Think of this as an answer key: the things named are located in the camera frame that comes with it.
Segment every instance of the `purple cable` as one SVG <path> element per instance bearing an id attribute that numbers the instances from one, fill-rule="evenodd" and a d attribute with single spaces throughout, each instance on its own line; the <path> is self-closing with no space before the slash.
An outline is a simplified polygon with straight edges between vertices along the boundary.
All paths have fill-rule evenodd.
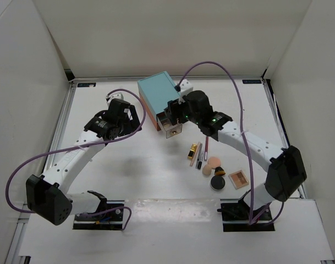
<path id="1" fill-rule="evenodd" d="M 257 219 L 259 217 L 262 216 L 263 213 L 265 213 L 266 210 L 268 210 L 268 208 L 270 207 L 271 203 L 268 203 L 266 206 L 264 206 L 264 208 L 254 217 L 254 219 L 256 220 L 255 222 L 257 222 Z"/>
<path id="2" fill-rule="evenodd" d="M 184 78 L 189 74 L 189 72 L 191 70 L 193 70 L 195 67 L 197 67 L 199 65 L 202 65 L 202 64 L 214 64 L 216 66 L 219 66 L 221 69 L 223 69 L 223 71 L 231 79 L 231 81 L 233 83 L 233 86 L 235 88 L 235 91 L 237 93 L 237 96 L 238 96 L 239 107 L 240 107 L 240 122 L 239 122 L 239 126 L 240 126 L 240 132 L 241 132 L 241 135 L 242 135 L 242 138 L 243 138 L 243 141 L 244 141 L 244 146 L 245 146 L 245 149 L 246 149 L 246 154 L 248 156 L 249 171 L 250 171 L 250 212 L 249 212 L 249 224 L 251 225 L 251 224 L 254 224 L 254 222 L 255 222 L 254 220 L 257 219 L 257 218 L 253 219 L 253 209 L 254 209 L 254 172 L 253 172 L 253 165 L 252 165 L 251 153 L 250 153 L 249 145 L 248 145 L 248 142 L 246 140 L 244 129 L 243 129 L 243 102 L 242 102 L 242 99 L 240 97 L 239 89 L 237 87 L 237 84 L 235 83 L 235 80 L 234 80 L 233 76 L 221 64 L 208 60 L 208 61 L 205 61 L 205 62 L 199 62 L 197 64 L 194 64 L 192 67 L 190 67 L 189 70 L 187 70 L 185 72 L 185 74 L 183 75 L 183 77 L 179 81 L 178 86 L 182 83 L 182 81 L 184 80 Z"/>
<path id="3" fill-rule="evenodd" d="M 269 224 L 272 224 L 272 223 L 274 223 L 277 220 L 277 218 L 280 216 L 280 214 L 283 211 L 283 207 L 284 207 L 284 202 L 282 202 L 281 208 L 279 209 L 278 214 L 275 216 L 275 218 L 273 220 L 271 220 L 270 222 L 266 223 L 265 226 L 267 226 Z"/>
<path id="4" fill-rule="evenodd" d="M 14 178 L 14 176 L 17 174 L 17 172 L 22 169 L 25 165 L 27 165 L 29 162 L 32 162 L 33 160 L 36 160 L 38 158 L 41 158 L 41 157 L 46 157 L 48 155 L 51 155 L 51 154 L 56 154 L 56 153 L 61 153 L 61 152 L 67 152 L 67 151 L 72 151 L 72 150 L 77 150 L 79 148 L 83 148 L 83 147 L 90 147 L 90 146 L 95 146 L 95 145 L 100 145 L 100 144 L 109 144 L 109 143 L 114 143 L 114 142 L 118 142 L 118 141 L 122 141 L 124 139 L 127 139 L 127 138 L 130 138 L 131 136 L 133 136 L 135 133 L 137 133 L 139 131 L 139 129 L 141 129 L 144 121 L 145 121 L 145 117 L 146 117 L 146 110 L 145 110 L 145 107 L 143 105 L 143 102 L 141 101 L 141 99 L 136 95 L 134 94 L 133 92 L 131 91 L 128 91 L 126 89 L 116 89 L 116 90 L 113 90 L 111 91 L 110 93 L 108 93 L 108 95 L 111 95 L 115 92 L 119 92 L 119 91 L 123 91 L 123 92 L 127 92 L 131 95 L 133 95 L 135 98 L 138 99 L 138 101 L 140 102 L 142 108 L 143 108 L 143 119 L 141 120 L 141 123 L 140 125 L 138 126 L 138 128 L 136 130 L 134 130 L 134 132 L 132 132 L 131 134 L 127 135 L 127 136 L 124 136 L 124 137 L 120 137 L 119 139 L 114 139 L 114 140 L 106 140 L 106 141 L 101 141 L 101 142 L 92 142 L 92 143 L 87 143 L 87 144 L 83 144 L 83 145 L 80 145 L 80 146 L 73 146 L 73 147 L 67 147 L 67 148 L 63 148 L 61 150 L 53 150 L 53 151 L 49 151 L 49 152 L 45 152 L 43 154 L 39 154 L 39 155 L 36 155 L 34 156 L 33 158 L 30 158 L 28 160 L 26 160 L 25 162 L 23 162 L 21 165 L 19 165 L 15 170 L 14 172 L 10 175 L 7 183 L 6 183 L 6 202 L 7 204 L 9 205 L 9 207 L 11 207 L 13 210 L 16 210 L 18 212 L 21 212 L 21 213 L 33 213 L 33 211 L 30 211 L 30 210 L 23 210 L 23 209 L 19 209 L 17 207 L 15 207 L 10 198 L 9 198 L 9 187 L 11 185 L 11 181 L 12 179 Z"/>
<path id="5" fill-rule="evenodd" d="M 122 229 L 119 229 L 121 231 L 124 231 L 125 228 L 126 228 L 126 226 L 127 226 L 127 224 L 128 224 L 128 222 L 129 222 L 129 220 L 130 220 L 130 217 L 132 216 L 132 210 L 129 207 L 127 207 L 127 206 L 119 206 L 119 207 L 107 209 L 107 210 L 99 212 L 99 213 L 81 213 L 80 215 L 81 216 L 99 216 L 99 215 L 102 215 L 104 213 L 110 213 L 112 211 L 123 210 L 123 209 L 127 209 L 129 211 L 129 216 L 128 216 L 127 221 L 124 224 L 124 227 Z"/>

